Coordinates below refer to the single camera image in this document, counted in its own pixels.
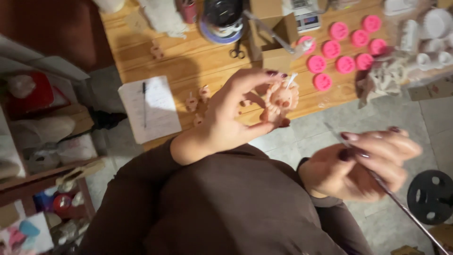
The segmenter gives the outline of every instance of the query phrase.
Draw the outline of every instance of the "digital scale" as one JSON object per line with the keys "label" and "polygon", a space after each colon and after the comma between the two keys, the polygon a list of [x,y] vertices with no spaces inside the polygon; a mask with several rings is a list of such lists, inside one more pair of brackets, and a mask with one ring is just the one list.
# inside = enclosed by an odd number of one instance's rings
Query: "digital scale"
{"label": "digital scale", "polygon": [[318,13],[317,0],[291,0],[294,7],[294,16],[299,33],[315,30],[321,27],[321,18]]}

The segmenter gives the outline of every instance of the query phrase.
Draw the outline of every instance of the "woman's right hand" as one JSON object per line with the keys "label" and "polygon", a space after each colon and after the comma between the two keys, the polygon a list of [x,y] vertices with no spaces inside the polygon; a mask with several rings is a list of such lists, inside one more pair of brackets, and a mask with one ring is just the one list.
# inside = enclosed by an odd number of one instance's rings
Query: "woman's right hand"
{"label": "woman's right hand", "polygon": [[353,148],[335,144],[317,151],[299,168],[299,176],[310,195],[333,196],[352,201],[377,201],[386,193],[368,173],[376,172],[393,192],[404,184],[407,173],[404,161],[414,158],[422,148],[405,130],[362,134],[341,133]]}

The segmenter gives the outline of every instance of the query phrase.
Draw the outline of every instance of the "small clay figure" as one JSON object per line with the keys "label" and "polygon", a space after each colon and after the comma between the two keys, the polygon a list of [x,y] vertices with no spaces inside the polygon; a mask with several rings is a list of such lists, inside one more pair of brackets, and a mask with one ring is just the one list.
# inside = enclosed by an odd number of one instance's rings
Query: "small clay figure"
{"label": "small clay figure", "polygon": [[242,107],[246,107],[246,106],[252,105],[252,101],[251,100],[244,100],[244,101],[240,101],[239,104]]}
{"label": "small clay figure", "polygon": [[209,98],[211,98],[211,90],[209,90],[207,85],[204,85],[203,88],[199,90],[199,93],[203,103],[207,103]]}
{"label": "small clay figure", "polygon": [[269,86],[265,100],[266,108],[260,115],[261,121],[272,122],[278,127],[289,125],[286,115],[294,110],[299,102],[299,86],[288,82],[289,77],[281,83],[277,82]]}
{"label": "small clay figure", "polygon": [[153,39],[153,46],[151,47],[151,55],[153,56],[153,59],[162,59],[164,58],[164,52],[162,51],[159,43]]}
{"label": "small clay figure", "polygon": [[200,125],[201,123],[203,123],[203,117],[200,117],[200,115],[198,115],[198,113],[195,114],[195,119],[193,120],[193,125],[194,126],[198,126]]}
{"label": "small clay figure", "polygon": [[189,98],[186,99],[186,106],[189,112],[193,112],[197,109],[198,101],[196,98],[192,97],[192,92],[190,93]]}

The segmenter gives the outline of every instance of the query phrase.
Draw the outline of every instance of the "brown clothing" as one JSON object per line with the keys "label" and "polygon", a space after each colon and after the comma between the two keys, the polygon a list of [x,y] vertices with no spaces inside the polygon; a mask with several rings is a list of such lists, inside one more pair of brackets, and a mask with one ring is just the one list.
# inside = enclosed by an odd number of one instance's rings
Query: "brown clothing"
{"label": "brown clothing", "polygon": [[109,182],[81,254],[372,254],[343,202],[310,197],[289,165],[246,144],[183,167],[170,143]]}

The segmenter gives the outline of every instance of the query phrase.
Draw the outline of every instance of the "black weight plate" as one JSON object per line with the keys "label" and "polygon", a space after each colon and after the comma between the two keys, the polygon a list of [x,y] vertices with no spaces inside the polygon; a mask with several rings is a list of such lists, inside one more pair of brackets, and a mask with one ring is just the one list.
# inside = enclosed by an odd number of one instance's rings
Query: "black weight plate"
{"label": "black weight plate", "polygon": [[[433,177],[439,179],[433,183]],[[448,220],[453,215],[453,180],[439,170],[426,170],[418,174],[410,183],[407,192],[407,204],[410,212],[422,223],[437,225]],[[434,218],[428,219],[428,213],[435,213]]]}

